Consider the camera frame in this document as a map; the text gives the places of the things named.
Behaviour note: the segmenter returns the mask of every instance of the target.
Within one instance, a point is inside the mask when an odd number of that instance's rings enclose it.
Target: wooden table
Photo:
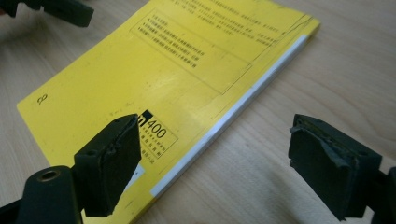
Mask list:
[[[0,17],[0,206],[49,164],[16,104],[109,35],[147,0],[89,1],[80,29],[21,5]],[[139,223],[339,223],[289,167],[296,113],[326,120],[396,165],[396,2],[278,0],[321,20],[289,66]],[[370,223],[364,219],[347,223]]]

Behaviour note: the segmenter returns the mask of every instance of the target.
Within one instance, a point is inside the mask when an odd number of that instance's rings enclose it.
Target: book cover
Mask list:
[[[136,220],[315,33],[272,1],[151,0],[18,109],[51,165],[139,114],[142,161],[114,214]]]

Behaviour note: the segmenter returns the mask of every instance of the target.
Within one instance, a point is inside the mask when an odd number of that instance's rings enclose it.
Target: screw hole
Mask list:
[[[58,170],[47,171],[43,175],[39,176],[37,180],[40,182],[51,181],[51,180],[55,179],[56,177],[58,177],[60,174],[61,174],[61,172]]]

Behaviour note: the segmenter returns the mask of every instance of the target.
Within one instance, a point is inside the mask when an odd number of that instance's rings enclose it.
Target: black plastic part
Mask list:
[[[68,167],[50,167],[27,179],[16,223],[82,223]]]
[[[396,167],[388,175],[378,173],[368,206],[375,211],[372,224],[396,223]]]
[[[13,224],[17,220],[18,211],[20,210],[21,200],[9,203],[0,208],[0,223]]]
[[[93,9],[75,0],[0,0],[2,8],[10,17],[15,18],[18,4],[25,3],[33,10],[44,11],[61,20],[79,27],[87,27],[93,15]]]
[[[294,117],[290,165],[339,219],[362,217],[382,157],[319,119]]]
[[[87,217],[113,213],[140,160],[137,115],[113,120],[75,155],[79,206]]]

